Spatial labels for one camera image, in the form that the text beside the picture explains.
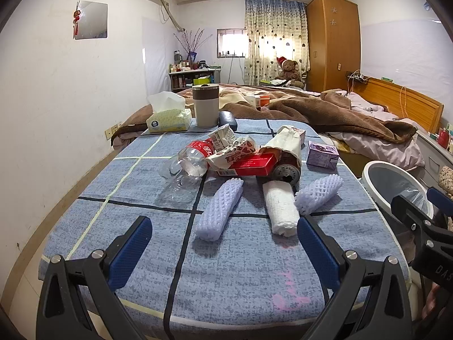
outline santa hat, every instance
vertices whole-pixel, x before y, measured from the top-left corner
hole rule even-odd
[[[277,62],[279,63],[280,67],[282,67],[283,63],[288,60],[287,58],[285,58],[284,56],[282,56],[281,58],[277,58]]]

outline purple juice carton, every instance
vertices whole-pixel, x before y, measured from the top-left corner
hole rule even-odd
[[[309,141],[308,165],[335,170],[339,157],[338,151],[334,146]]]

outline white travel mug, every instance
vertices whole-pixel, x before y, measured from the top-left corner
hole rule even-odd
[[[219,123],[219,85],[201,84],[192,87],[196,125],[213,128]]]

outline checkered tablecloth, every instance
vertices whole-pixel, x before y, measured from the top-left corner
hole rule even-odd
[[[281,125],[307,132],[308,125],[286,120],[238,120],[238,133],[264,145]],[[49,258],[85,258],[105,249],[139,216],[148,216],[153,237],[127,285],[117,295],[144,334],[160,339],[299,339],[325,304],[319,278],[296,237],[271,233],[262,180],[244,178],[244,193],[221,238],[195,239],[192,231],[209,200],[226,178],[208,171],[199,188],[171,192],[159,166],[205,129],[142,135],[123,150],[73,203],[50,234],[41,260],[44,278]],[[382,261],[394,255],[405,278],[400,247],[375,204],[341,161],[337,170],[302,166],[299,188],[328,173],[344,179],[338,195],[313,213],[319,226],[343,249]],[[96,312],[82,288],[89,310]],[[363,300],[365,292],[359,295]]]

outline floor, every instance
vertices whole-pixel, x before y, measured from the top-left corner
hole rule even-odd
[[[22,336],[27,340],[36,339],[36,313],[38,311],[39,294],[42,287],[42,281],[38,280],[38,266],[46,242],[47,238],[39,246],[23,273],[19,286],[14,294],[9,313],[12,323],[14,323],[17,330],[19,330]],[[106,340],[111,340],[112,338],[104,326],[102,319],[91,312],[90,317],[99,336]]]

